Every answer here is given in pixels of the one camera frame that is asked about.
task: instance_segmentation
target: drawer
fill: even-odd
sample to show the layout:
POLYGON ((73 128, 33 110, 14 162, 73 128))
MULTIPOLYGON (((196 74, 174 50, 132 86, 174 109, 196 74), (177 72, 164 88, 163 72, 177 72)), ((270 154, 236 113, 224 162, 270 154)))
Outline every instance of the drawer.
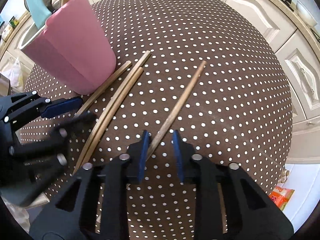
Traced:
POLYGON ((292 126, 293 135, 298 135, 306 132, 313 132, 316 130, 320 130, 320 116, 295 123, 292 126))
POLYGON ((306 118, 320 115, 320 63, 300 31, 276 52, 306 118))

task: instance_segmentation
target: orange package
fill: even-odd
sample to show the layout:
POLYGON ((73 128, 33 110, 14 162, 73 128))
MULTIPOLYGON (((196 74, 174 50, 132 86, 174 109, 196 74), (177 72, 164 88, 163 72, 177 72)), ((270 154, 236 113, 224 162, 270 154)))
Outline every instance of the orange package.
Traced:
POLYGON ((276 206, 280 208, 281 211, 283 211, 293 192, 294 189, 287 189, 276 186, 269 197, 276 204, 276 206))

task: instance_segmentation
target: plastic bag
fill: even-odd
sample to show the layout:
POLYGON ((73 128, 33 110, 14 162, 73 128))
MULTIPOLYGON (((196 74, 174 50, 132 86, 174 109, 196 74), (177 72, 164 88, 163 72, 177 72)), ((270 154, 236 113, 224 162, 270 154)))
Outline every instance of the plastic bag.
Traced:
POLYGON ((14 64, 6 65, 1 74, 10 80, 10 85, 16 89, 23 91, 23 76, 19 58, 16 59, 14 64))
POLYGON ((7 206, 7 209, 10 211, 13 218, 19 223, 19 225, 29 233, 30 230, 30 221, 29 214, 25 208, 18 207, 14 204, 9 203, 5 198, 2 198, 4 204, 7 206))

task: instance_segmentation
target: polka dot tablecloth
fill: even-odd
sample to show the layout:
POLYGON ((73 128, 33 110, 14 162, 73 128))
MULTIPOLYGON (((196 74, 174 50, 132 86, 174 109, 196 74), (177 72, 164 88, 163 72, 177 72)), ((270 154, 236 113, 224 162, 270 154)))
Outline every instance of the polka dot tablecloth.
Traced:
MULTIPOLYGON (((131 238, 173 240, 193 235, 195 187, 177 178, 171 144, 174 129, 213 162, 240 163, 269 194, 290 149, 292 103, 287 78, 263 36, 220 0, 102 0, 93 10, 116 54, 117 67, 127 60, 134 64, 146 50, 152 52, 144 73, 101 138, 90 160, 95 165, 125 152, 144 129, 154 137, 197 66, 202 60, 208 62, 179 116, 147 161, 143 183, 128 189, 131 238)), ((128 72, 90 111, 100 116, 128 72)), ((37 65, 26 90, 37 90, 52 99, 76 96, 37 65)), ((21 131, 22 141, 45 137, 50 127, 73 114, 34 120, 21 131)), ((70 141, 69 171, 46 190, 49 199, 70 178, 90 132, 70 141)))

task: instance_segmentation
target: countertop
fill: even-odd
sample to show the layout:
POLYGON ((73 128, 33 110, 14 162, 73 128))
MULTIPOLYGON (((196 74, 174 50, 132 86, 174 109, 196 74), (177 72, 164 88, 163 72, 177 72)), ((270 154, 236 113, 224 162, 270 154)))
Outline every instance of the countertop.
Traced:
POLYGON ((310 28, 302 21, 298 16, 297 12, 291 11, 281 0, 269 0, 275 6, 277 6, 298 28, 298 30, 305 37, 307 42, 310 44, 318 60, 320 61, 320 44, 314 37, 310 28))

